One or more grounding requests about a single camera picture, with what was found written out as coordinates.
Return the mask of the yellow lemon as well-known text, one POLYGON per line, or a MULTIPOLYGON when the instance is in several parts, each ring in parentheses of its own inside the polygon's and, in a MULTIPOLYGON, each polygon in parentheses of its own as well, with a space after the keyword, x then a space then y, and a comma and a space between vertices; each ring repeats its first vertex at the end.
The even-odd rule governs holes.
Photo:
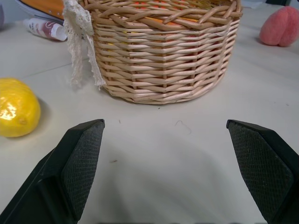
POLYGON ((38 125, 41 107, 38 98, 24 82, 0 78, 0 136, 21 137, 38 125))

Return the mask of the orange and white sneaker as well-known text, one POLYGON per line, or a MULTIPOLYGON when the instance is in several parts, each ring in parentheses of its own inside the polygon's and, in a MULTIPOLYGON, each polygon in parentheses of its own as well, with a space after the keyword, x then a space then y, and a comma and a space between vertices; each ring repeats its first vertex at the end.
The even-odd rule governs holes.
POLYGON ((63 0, 15 0, 15 2, 30 16, 60 24, 64 22, 63 0))

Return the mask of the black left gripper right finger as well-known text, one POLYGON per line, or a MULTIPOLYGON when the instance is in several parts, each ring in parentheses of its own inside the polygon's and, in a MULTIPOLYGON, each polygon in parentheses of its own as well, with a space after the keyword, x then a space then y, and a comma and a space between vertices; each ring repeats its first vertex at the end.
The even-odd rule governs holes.
POLYGON ((229 119, 242 178, 267 224, 299 224, 299 155, 273 130, 229 119))

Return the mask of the woven wicker basket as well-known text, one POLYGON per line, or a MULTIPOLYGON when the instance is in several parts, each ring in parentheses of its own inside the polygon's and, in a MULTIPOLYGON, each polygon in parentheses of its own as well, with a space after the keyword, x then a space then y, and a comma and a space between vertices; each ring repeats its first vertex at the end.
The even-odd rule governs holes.
POLYGON ((126 101, 193 100, 224 77, 241 0, 79 0, 105 90, 126 101))

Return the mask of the pink peach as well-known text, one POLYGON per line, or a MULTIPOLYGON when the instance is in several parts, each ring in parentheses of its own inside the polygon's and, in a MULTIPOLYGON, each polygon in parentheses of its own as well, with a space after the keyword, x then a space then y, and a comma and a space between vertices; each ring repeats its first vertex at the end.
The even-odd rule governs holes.
POLYGON ((299 39, 299 10, 285 6, 263 24, 259 39, 270 46, 288 47, 299 39))

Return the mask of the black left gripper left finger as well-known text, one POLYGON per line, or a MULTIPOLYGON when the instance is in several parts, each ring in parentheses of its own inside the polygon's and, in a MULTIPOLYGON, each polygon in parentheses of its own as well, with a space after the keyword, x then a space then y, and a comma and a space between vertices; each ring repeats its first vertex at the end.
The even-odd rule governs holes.
POLYGON ((77 224, 99 159, 105 122, 70 128, 43 157, 0 214, 0 224, 77 224))

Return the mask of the cream lace ribbon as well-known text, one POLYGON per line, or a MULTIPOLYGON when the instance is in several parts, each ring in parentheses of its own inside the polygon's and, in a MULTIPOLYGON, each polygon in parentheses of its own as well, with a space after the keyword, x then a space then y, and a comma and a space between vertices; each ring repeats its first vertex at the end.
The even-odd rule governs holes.
POLYGON ((85 42, 95 85, 101 88, 106 85, 106 82, 96 62, 94 31, 90 13, 79 4, 79 0, 63 0, 63 4, 63 26, 67 35, 67 47, 73 68, 71 84, 76 86, 81 84, 83 77, 82 42, 85 42))

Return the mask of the white and red tube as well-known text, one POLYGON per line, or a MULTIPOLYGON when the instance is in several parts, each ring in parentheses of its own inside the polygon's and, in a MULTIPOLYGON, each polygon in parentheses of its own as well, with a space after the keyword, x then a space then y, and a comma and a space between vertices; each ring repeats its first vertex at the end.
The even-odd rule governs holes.
POLYGON ((67 39, 64 27, 56 22, 46 21, 38 18, 31 18, 25 19, 23 21, 23 24, 27 31, 36 36, 62 42, 67 39))

